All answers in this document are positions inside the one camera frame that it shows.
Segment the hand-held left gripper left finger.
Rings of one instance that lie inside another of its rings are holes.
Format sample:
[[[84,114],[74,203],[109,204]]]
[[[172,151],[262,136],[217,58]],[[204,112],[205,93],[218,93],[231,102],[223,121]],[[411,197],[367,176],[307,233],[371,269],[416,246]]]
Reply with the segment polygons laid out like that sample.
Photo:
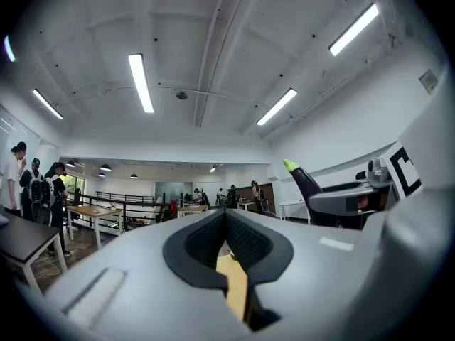
[[[168,267],[163,246],[210,212],[142,227],[72,266],[45,299],[103,340],[242,340],[252,333],[220,289],[192,286]]]

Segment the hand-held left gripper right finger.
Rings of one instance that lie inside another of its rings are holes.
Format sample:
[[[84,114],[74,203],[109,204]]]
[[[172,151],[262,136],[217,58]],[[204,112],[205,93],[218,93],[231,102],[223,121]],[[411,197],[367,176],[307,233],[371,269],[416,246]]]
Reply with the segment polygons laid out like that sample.
[[[255,286],[276,320],[245,340],[383,340],[419,310],[454,244],[454,189],[426,189],[372,215],[362,231],[250,215],[286,237],[281,276]]]

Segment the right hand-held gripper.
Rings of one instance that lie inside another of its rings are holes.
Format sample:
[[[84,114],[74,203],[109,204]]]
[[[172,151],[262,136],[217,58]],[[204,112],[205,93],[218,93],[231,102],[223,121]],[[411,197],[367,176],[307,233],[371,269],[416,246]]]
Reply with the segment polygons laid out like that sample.
[[[359,198],[389,186],[397,201],[428,198],[454,210],[454,69],[448,68],[430,103],[380,157],[357,174],[358,181],[323,187],[308,207],[331,215],[358,214]]]

